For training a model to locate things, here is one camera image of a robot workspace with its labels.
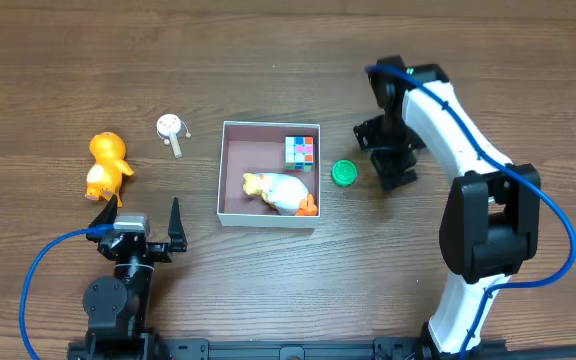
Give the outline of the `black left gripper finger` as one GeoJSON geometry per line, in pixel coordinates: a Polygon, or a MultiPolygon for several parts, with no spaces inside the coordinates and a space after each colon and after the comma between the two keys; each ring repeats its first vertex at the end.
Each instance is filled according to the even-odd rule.
{"type": "Polygon", "coordinates": [[[89,224],[86,238],[89,241],[101,241],[104,235],[113,228],[118,212],[118,197],[113,195],[104,209],[89,224]]]}
{"type": "Polygon", "coordinates": [[[171,206],[168,236],[170,238],[171,252],[187,251],[187,238],[181,221],[180,203],[177,197],[173,198],[171,206]]]}

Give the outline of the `green round cap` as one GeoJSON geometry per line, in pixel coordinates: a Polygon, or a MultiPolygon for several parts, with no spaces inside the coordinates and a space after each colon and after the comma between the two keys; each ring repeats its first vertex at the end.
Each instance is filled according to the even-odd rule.
{"type": "Polygon", "coordinates": [[[331,177],[334,183],[341,187],[352,185],[358,176],[356,165],[350,160],[337,161],[331,170],[331,177]]]}

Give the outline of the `multicoloured puzzle cube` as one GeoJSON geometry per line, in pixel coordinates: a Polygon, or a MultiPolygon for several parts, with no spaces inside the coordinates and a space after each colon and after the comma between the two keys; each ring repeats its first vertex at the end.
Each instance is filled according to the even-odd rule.
{"type": "Polygon", "coordinates": [[[311,136],[287,136],[285,138],[285,168],[287,170],[311,172],[314,160],[314,139],[311,136]]]}

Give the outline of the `white and yellow duck toy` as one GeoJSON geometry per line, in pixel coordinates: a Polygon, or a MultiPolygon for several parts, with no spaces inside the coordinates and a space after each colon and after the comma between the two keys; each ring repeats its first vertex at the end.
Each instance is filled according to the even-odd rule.
{"type": "Polygon", "coordinates": [[[279,173],[244,173],[242,189],[257,195],[282,216],[316,216],[314,196],[297,177],[279,173]]]}

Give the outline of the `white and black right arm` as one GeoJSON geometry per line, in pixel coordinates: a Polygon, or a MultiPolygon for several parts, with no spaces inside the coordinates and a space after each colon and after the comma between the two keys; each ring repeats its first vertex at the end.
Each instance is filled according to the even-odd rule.
{"type": "Polygon", "coordinates": [[[382,114],[354,127],[385,191],[417,179],[416,151],[436,159],[450,192],[439,229],[449,269],[440,304],[411,353],[413,359],[454,359],[460,350],[480,354],[480,331],[493,302],[487,289],[507,283],[537,250],[539,199],[506,175],[514,170],[529,185],[540,176],[515,165],[476,127],[454,87],[436,64],[408,67],[400,56],[379,59],[368,71],[382,114]]]}

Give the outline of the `orange dinosaur toy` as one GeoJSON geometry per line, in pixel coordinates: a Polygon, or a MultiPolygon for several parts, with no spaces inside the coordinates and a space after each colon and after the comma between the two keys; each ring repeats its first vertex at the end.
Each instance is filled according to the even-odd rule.
{"type": "Polygon", "coordinates": [[[125,161],[127,149],[124,141],[113,132],[102,132],[92,138],[89,150],[95,163],[86,176],[85,197],[110,201],[115,196],[117,206],[122,207],[120,190],[123,178],[134,175],[134,170],[125,161]]]}

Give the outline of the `white wooden rattle drum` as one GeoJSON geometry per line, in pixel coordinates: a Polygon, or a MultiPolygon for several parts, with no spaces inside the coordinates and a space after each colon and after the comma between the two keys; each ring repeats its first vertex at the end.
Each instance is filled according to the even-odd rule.
{"type": "Polygon", "coordinates": [[[172,148],[175,158],[183,157],[179,137],[183,135],[190,139],[192,135],[181,117],[171,113],[160,116],[156,122],[156,132],[164,144],[172,148]]]}

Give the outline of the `white box with pink interior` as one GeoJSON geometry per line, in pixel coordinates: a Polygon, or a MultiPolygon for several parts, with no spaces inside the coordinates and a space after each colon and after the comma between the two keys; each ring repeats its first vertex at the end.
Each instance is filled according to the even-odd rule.
{"type": "Polygon", "coordinates": [[[321,201],[320,126],[304,123],[226,121],[222,131],[219,163],[217,216],[224,227],[314,228],[323,212],[321,201]],[[288,137],[308,137],[313,151],[311,169],[290,169],[288,137]],[[257,188],[259,176],[285,174],[297,178],[313,198],[315,215],[282,214],[260,195],[245,191],[257,188]]]}

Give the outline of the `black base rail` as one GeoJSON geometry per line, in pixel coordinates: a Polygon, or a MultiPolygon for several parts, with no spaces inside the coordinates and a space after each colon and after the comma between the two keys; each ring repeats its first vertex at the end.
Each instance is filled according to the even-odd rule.
{"type": "MultiPolygon", "coordinates": [[[[460,359],[459,354],[432,354],[429,345],[413,338],[377,337],[372,342],[210,342],[207,339],[168,339],[154,352],[134,346],[112,349],[105,345],[71,343],[67,359],[176,359],[176,360],[428,360],[460,359]]],[[[576,345],[509,350],[503,340],[484,341],[464,359],[576,359],[576,345]]]]}

